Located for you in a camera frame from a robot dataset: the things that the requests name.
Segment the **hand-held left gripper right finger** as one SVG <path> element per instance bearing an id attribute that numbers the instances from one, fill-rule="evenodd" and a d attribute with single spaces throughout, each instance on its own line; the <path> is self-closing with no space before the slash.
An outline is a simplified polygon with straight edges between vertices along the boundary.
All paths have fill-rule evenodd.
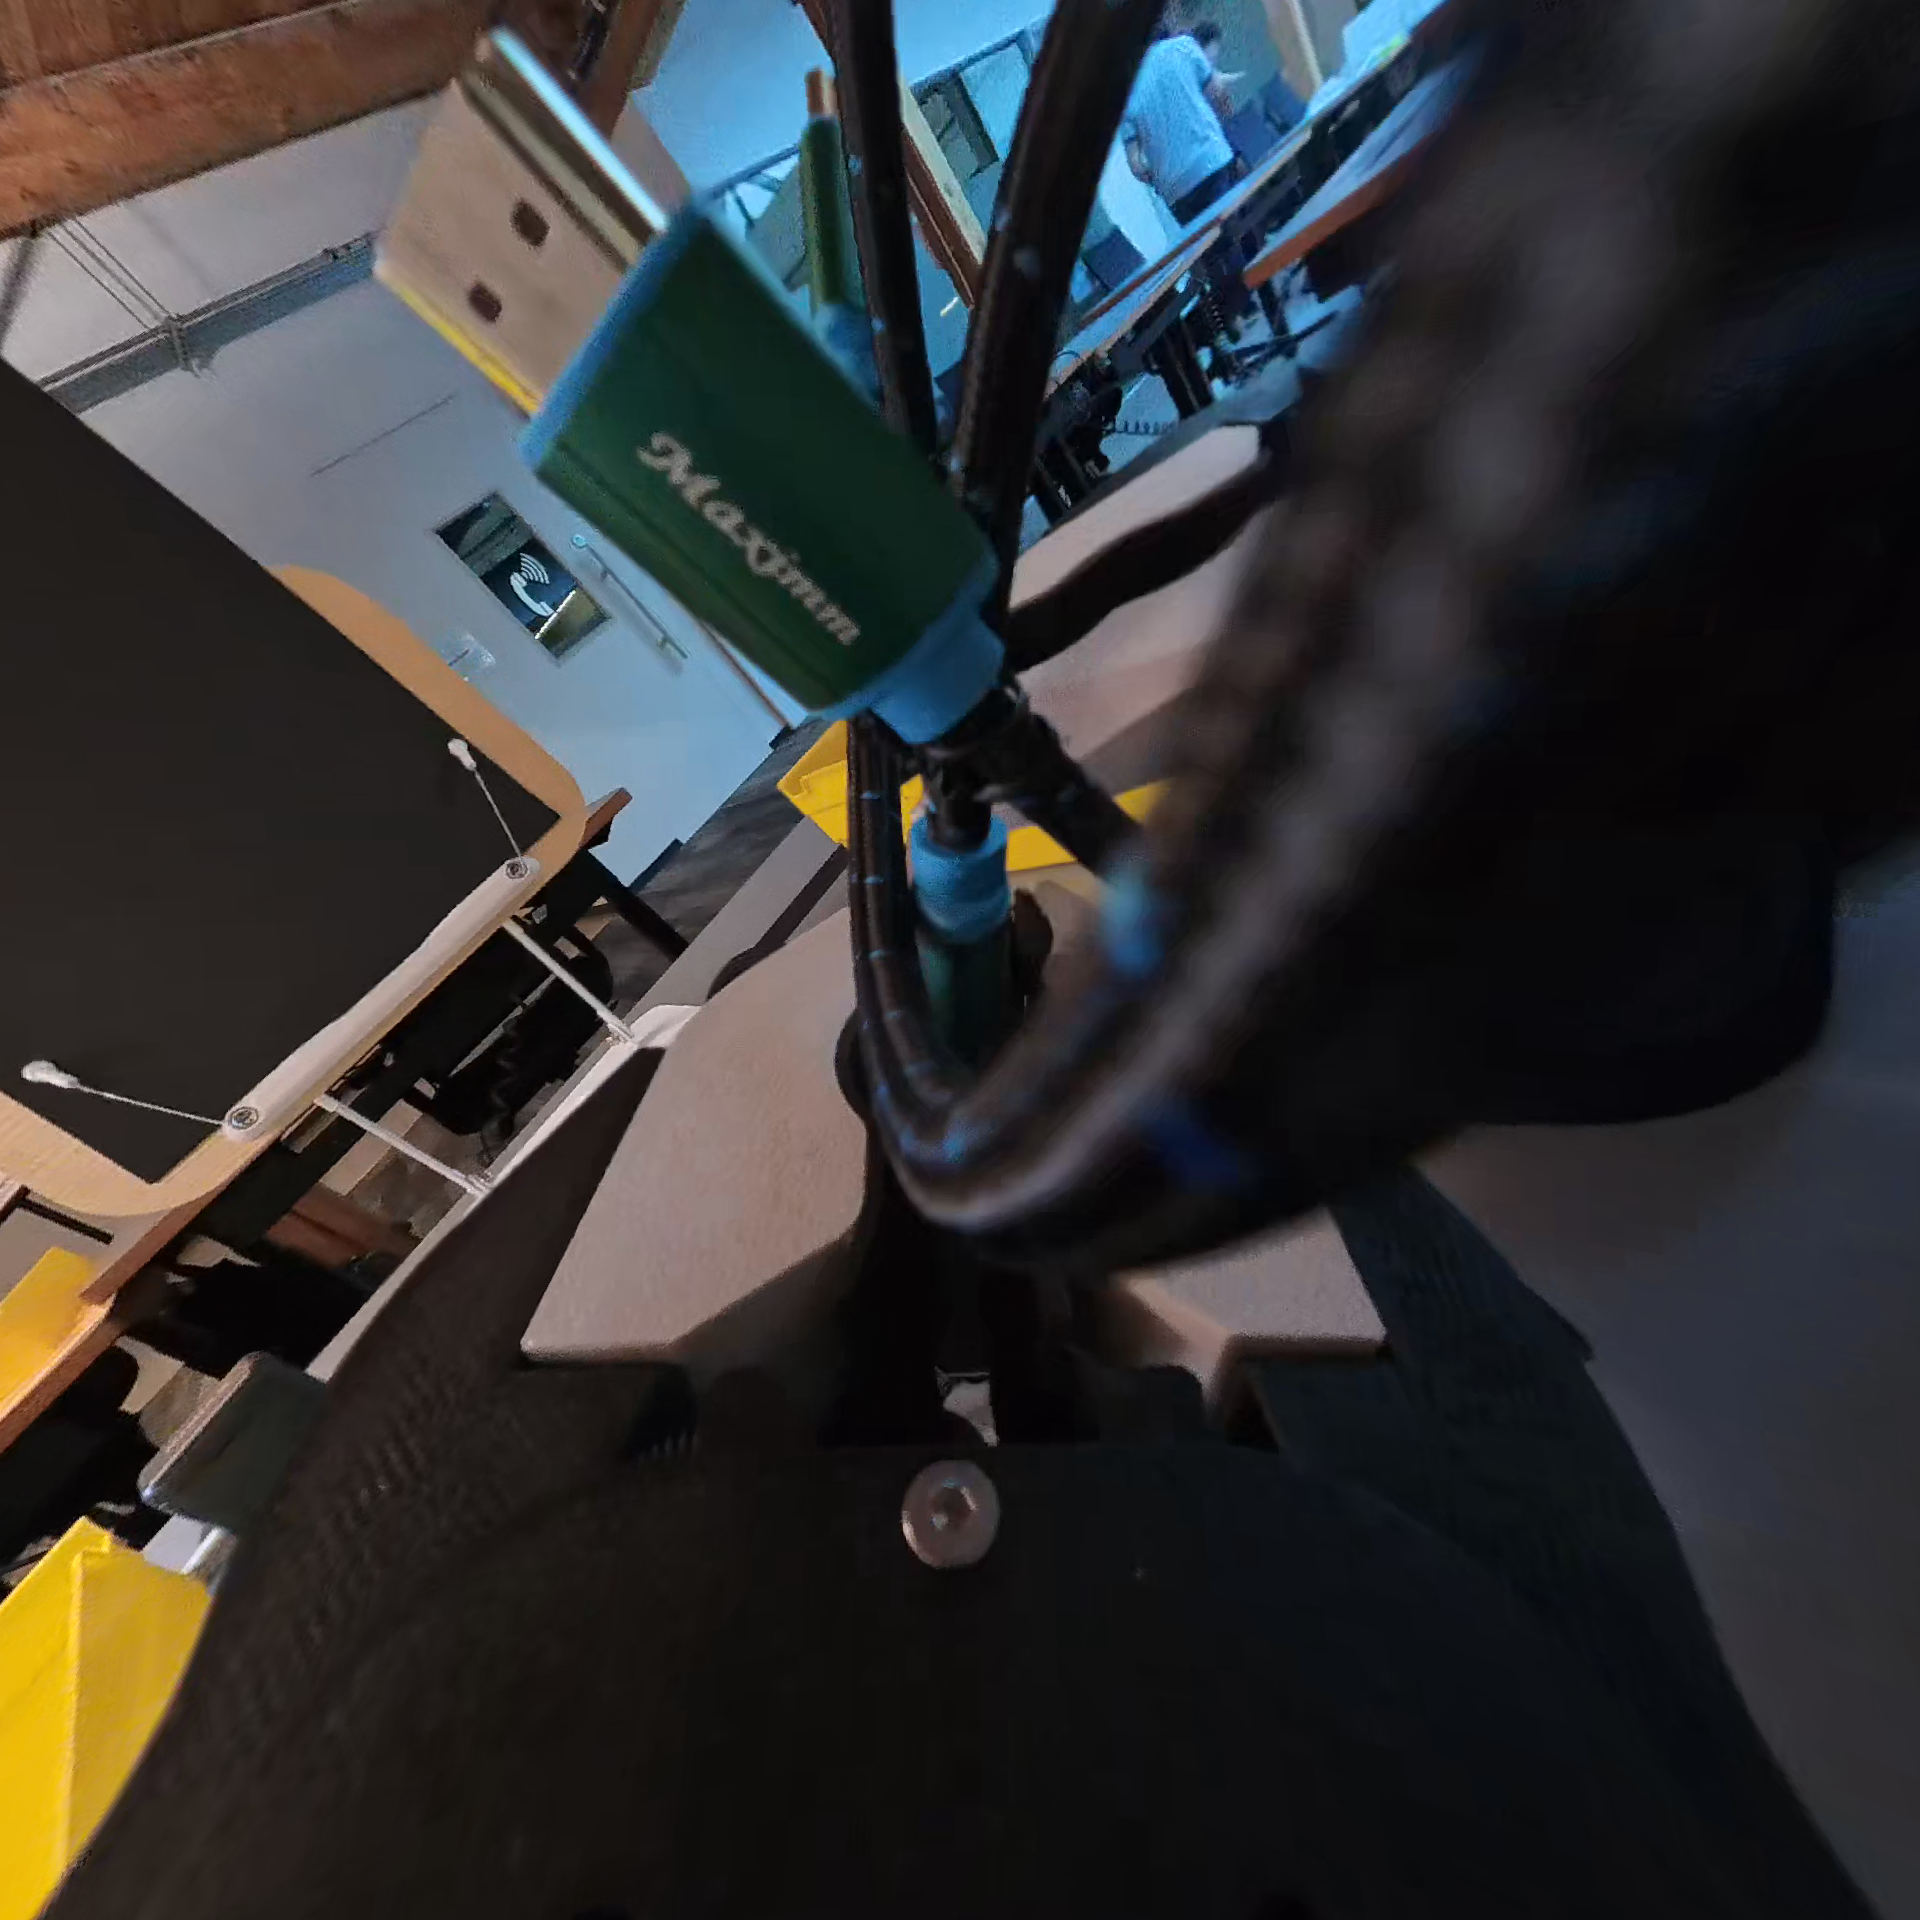
<path id="1" fill-rule="evenodd" d="M 1192 1374 L 1211 1414 L 1234 1405 L 1254 1362 L 1371 1357 L 1382 1346 L 1333 1211 L 1117 1279 L 1117 1362 Z"/>

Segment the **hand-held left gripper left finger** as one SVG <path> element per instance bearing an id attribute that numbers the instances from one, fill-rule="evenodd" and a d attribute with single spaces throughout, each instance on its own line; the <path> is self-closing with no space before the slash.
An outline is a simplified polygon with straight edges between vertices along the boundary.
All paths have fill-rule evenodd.
<path id="1" fill-rule="evenodd" d="M 848 912 L 733 979 L 664 1047 L 521 1349 L 766 1374 L 815 1422 L 845 1383 L 870 1134 L 837 1085 Z"/>

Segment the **yellow divided plastic bin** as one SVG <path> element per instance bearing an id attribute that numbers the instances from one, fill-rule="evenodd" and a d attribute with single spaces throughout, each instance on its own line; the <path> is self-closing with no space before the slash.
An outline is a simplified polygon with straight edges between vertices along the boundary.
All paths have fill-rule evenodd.
<path id="1" fill-rule="evenodd" d="M 831 843 L 839 848 L 848 846 L 848 771 L 845 771 L 845 721 L 831 721 L 831 727 L 808 747 L 808 755 L 778 782 L 782 796 L 809 819 Z M 1166 792 L 1166 782 L 1149 782 L 1117 792 L 1120 810 L 1144 823 Z M 907 778 L 903 782 L 903 834 L 915 825 L 925 813 L 925 782 Z M 1007 808 L 1001 817 L 1008 825 L 1008 871 L 1044 871 L 1075 866 L 1075 856 L 1048 835 L 1043 825 L 1030 823 Z"/>

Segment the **yellow plastic bins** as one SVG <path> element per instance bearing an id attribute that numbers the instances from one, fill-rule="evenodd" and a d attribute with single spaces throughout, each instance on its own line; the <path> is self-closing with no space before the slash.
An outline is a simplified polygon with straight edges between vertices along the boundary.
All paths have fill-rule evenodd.
<path id="1" fill-rule="evenodd" d="M 204 1635 L 209 1591 L 74 1522 L 3 1600 L 3 1918 L 101 1830 Z"/>

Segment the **brown workbench with black legs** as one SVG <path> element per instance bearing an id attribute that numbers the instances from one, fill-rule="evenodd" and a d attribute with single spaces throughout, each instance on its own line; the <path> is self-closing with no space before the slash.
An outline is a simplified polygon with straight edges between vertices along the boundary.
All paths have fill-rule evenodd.
<path id="1" fill-rule="evenodd" d="M 598 860 L 627 801 L 627 790 L 615 790 L 595 803 L 585 846 L 352 1058 L 326 1092 L 336 1106 L 322 1099 L 300 1106 L 270 1147 L 195 1211 L 128 1219 L 107 1242 L 80 1250 L 96 1260 L 89 1296 L 107 1303 L 105 1324 L 26 1401 L 3 1410 L 3 1448 L 21 1442 L 120 1340 L 186 1305 L 206 1305 L 206 1289 L 230 1268 L 363 1279 L 377 1271 L 391 1274 L 415 1250 L 421 1235 L 399 1214 L 331 1186 L 331 1176 L 363 1148 L 410 1157 L 413 1136 L 388 1144 L 373 1126 L 394 1106 L 442 1118 L 449 1085 L 492 1047 L 498 1032 L 521 1020 L 523 1007 L 560 993 L 563 976 L 585 989 L 612 986 L 612 974 L 583 934 L 583 918 L 601 905 L 664 956 L 681 956 L 687 946 Z"/>

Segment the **small yellow plastic bin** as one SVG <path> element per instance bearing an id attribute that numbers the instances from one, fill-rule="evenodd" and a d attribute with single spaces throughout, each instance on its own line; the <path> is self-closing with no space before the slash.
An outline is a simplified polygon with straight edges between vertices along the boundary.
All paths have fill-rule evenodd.
<path id="1" fill-rule="evenodd" d="M 96 1260 L 74 1250 L 45 1250 L 3 1296 L 3 1410 L 26 1401 L 37 1383 L 105 1324 L 107 1303 L 89 1296 Z"/>

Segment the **long desk with black chairs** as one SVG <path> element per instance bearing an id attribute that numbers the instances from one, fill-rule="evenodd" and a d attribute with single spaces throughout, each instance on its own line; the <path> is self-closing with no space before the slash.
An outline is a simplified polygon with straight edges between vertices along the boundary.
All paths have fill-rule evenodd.
<path id="1" fill-rule="evenodd" d="M 1030 483 L 1044 525 L 1093 492 L 1093 427 L 1112 427 L 1120 411 L 1112 396 L 1154 377 L 1181 422 L 1216 401 L 1201 361 L 1206 272 L 1216 260 L 1241 259 L 1239 284 L 1269 324 L 1254 351 L 1261 365 L 1292 359 L 1337 320 L 1333 302 L 1371 278 L 1385 212 L 1455 112 L 1466 37 L 1466 2 L 1431 9 L 1371 72 L 1285 133 L 1164 259 L 1088 311 L 1044 377 Z"/>

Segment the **black board with wooden frame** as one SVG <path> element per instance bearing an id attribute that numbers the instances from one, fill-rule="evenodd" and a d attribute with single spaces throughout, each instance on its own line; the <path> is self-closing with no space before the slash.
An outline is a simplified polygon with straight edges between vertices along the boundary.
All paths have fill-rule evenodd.
<path id="1" fill-rule="evenodd" d="M 350 835 L 399 834 L 378 905 L 446 912 L 492 819 L 437 733 L 482 739 L 491 778 L 532 742 L 394 613 L 257 565 L 3 368 L 3 979 L 74 966 L 142 1004 L 155 912 L 236 931 L 261 888 L 278 922 L 270 871 Z"/>

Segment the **phone icon wall sign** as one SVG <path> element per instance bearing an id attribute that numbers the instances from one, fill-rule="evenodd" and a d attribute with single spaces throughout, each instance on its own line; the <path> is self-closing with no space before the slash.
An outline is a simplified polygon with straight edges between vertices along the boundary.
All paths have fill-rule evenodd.
<path id="1" fill-rule="evenodd" d="M 612 624 L 608 607 L 500 492 L 449 516 L 437 540 L 552 661 L 570 661 Z"/>

